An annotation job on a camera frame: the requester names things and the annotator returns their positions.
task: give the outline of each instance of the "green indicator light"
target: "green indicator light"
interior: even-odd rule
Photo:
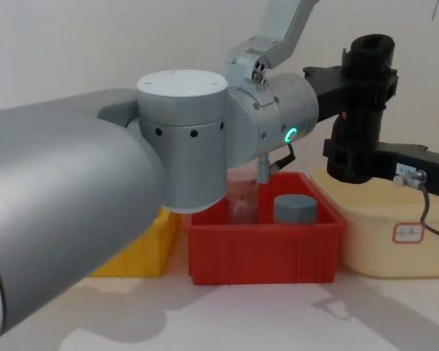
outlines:
[[[288,133],[286,133],[285,136],[285,143],[290,143],[296,136],[296,134],[298,134],[298,130],[296,128],[291,128],[290,130],[288,130]]]

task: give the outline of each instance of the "yellow plastic bin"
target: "yellow plastic bin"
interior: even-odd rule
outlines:
[[[325,170],[314,172],[312,180],[348,221],[342,242],[347,267],[380,278],[439,277],[439,237],[419,224],[419,190],[382,179],[346,184]],[[439,197],[430,202],[427,223],[439,229]]]
[[[180,230],[181,217],[162,209],[150,228],[92,277],[161,276]]]

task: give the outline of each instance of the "white wall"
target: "white wall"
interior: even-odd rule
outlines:
[[[434,6],[435,0],[320,0],[294,57],[278,70],[335,65],[353,39],[391,35],[400,82],[382,139],[439,151]],[[265,0],[0,0],[0,108],[133,87],[161,69],[221,73],[228,49],[254,34],[265,7]],[[296,143],[294,169],[324,164],[331,124]]]

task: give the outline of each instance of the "white table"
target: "white table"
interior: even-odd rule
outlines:
[[[85,279],[1,351],[439,351],[439,279],[196,287],[186,246],[161,279]]]

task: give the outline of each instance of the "robotic arm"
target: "robotic arm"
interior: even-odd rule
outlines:
[[[208,208],[226,193],[228,167],[336,114],[324,147],[332,176],[399,176],[439,195],[439,154],[378,141],[397,87],[390,38],[356,40],[341,67],[266,77],[317,2],[270,1],[259,35],[229,53],[226,78],[157,72],[137,91],[0,111],[0,335],[136,239],[161,205]]]

